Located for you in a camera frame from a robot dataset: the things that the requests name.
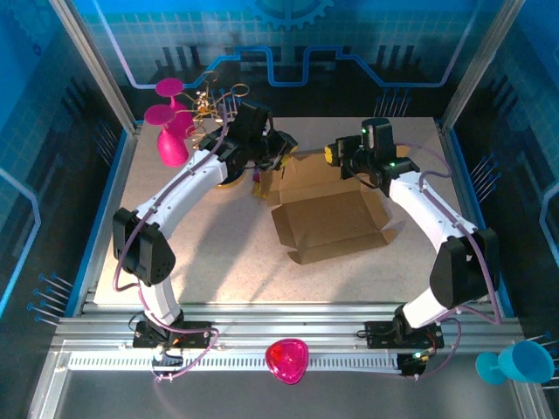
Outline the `brown cardboard paper box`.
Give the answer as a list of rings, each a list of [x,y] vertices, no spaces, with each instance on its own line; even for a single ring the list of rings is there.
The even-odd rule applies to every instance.
[[[271,207],[279,242],[296,264],[312,264],[390,244],[397,230],[378,193],[322,154],[290,158],[278,171],[260,176],[261,194]]]

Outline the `pink plastic goblet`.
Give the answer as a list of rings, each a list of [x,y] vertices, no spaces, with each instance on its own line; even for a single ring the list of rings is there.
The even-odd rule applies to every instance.
[[[196,130],[193,117],[190,110],[178,100],[178,96],[183,93],[183,82],[177,78],[166,78],[155,85],[155,91],[159,96],[169,99],[169,107],[175,113],[167,124],[168,130],[184,139],[190,137]]]
[[[161,128],[156,147],[164,165],[179,167],[188,161],[190,155],[184,140],[190,124],[181,120],[179,112],[171,105],[153,105],[144,113],[144,120]]]

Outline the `pink translucent rounded bowl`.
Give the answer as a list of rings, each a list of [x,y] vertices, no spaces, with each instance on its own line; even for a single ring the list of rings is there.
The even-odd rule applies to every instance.
[[[295,385],[307,371],[309,349],[303,340],[278,340],[266,349],[265,361],[274,377],[287,385]]]

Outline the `small black controller board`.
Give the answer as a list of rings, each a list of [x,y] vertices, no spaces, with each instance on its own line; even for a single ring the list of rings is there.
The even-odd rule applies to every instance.
[[[404,378],[417,380],[426,370],[431,356],[431,349],[419,350],[413,354],[399,354],[397,367]]]
[[[166,351],[156,351],[151,361],[152,368],[180,368],[183,366],[183,357],[181,355],[169,355]]]

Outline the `cyan plastic goblet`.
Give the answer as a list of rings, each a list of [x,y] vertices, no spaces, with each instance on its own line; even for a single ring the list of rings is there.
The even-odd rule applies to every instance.
[[[479,354],[475,369],[483,381],[492,385],[507,380],[542,384],[550,381],[556,371],[549,351],[532,340],[510,345],[498,354]]]

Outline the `aluminium frame post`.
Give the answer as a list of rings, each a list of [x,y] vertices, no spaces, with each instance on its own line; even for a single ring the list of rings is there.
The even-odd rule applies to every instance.
[[[441,119],[442,134],[449,134],[453,129],[525,2],[503,0],[445,110]]]
[[[128,134],[135,135],[138,130],[135,117],[72,1],[49,0],[49,3],[73,41],[87,69],[93,75],[117,120]]]

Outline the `aluminium frame rail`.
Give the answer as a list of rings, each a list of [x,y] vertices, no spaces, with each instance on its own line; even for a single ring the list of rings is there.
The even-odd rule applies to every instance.
[[[383,304],[187,304],[185,319],[208,321],[219,332],[217,345],[225,351],[256,353],[283,338],[304,340],[315,353],[364,353],[355,334],[367,321],[390,321],[396,305]],[[132,346],[129,321],[139,306],[87,303],[76,318],[63,318],[55,329],[51,349],[116,351]],[[516,318],[493,326],[481,317],[461,313],[442,325],[445,351],[459,339],[459,354],[497,352],[522,340]]]

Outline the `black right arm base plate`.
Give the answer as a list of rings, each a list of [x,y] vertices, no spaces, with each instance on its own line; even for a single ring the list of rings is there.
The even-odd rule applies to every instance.
[[[366,340],[368,349],[440,349],[445,341],[440,326],[430,324],[419,329],[397,329],[388,321],[368,321],[355,333]]]

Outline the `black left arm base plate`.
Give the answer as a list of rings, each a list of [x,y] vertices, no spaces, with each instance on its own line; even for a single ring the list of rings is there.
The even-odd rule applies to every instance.
[[[189,331],[171,332],[148,320],[141,320],[135,326],[133,348],[204,349],[210,344],[210,322],[178,320],[175,326]]]

